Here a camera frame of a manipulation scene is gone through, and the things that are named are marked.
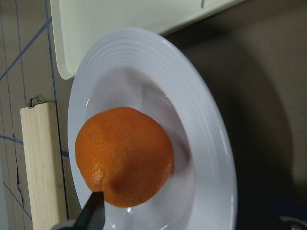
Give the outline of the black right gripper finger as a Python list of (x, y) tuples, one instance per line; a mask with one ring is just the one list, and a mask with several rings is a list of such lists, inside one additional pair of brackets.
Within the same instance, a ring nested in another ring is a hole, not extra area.
[(104, 193), (92, 192), (72, 230), (102, 230), (105, 220)]

